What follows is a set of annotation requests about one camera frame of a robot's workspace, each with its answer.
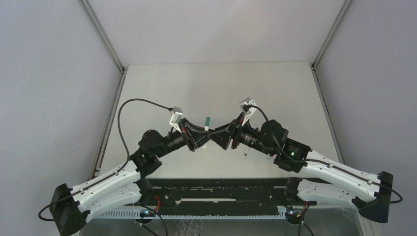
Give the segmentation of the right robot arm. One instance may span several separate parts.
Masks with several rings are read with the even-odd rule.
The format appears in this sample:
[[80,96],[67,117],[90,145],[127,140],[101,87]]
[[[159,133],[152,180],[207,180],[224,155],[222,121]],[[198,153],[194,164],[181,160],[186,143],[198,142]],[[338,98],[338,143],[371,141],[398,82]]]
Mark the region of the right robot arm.
[[292,205],[305,202],[347,204],[371,221],[387,223],[391,204],[393,175],[382,171],[367,173],[335,162],[310,146],[288,137],[288,130],[274,119],[266,119],[260,129],[253,128],[248,115],[242,113],[232,122],[210,130],[208,137],[223,149],[243,144],[266,155],[287,172],[324,180],[315,186],[293,178],[284,191],[286,202]]

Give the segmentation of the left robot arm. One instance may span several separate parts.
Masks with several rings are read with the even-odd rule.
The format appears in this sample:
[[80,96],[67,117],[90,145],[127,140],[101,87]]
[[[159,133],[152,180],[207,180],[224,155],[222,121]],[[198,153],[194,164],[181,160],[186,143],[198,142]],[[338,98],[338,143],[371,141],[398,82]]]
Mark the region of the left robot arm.
[[175,131],[166,136],[153,129],[146,131],[139,149],[105,174],[72,187],[59,185],[47,206],[59,235],[71,236],[114,208],[136,202],[150,204],[154,192],[146,177],[162,165],[159,158],[182,147],[195,151],[212,140],[214,132],[182,118]]

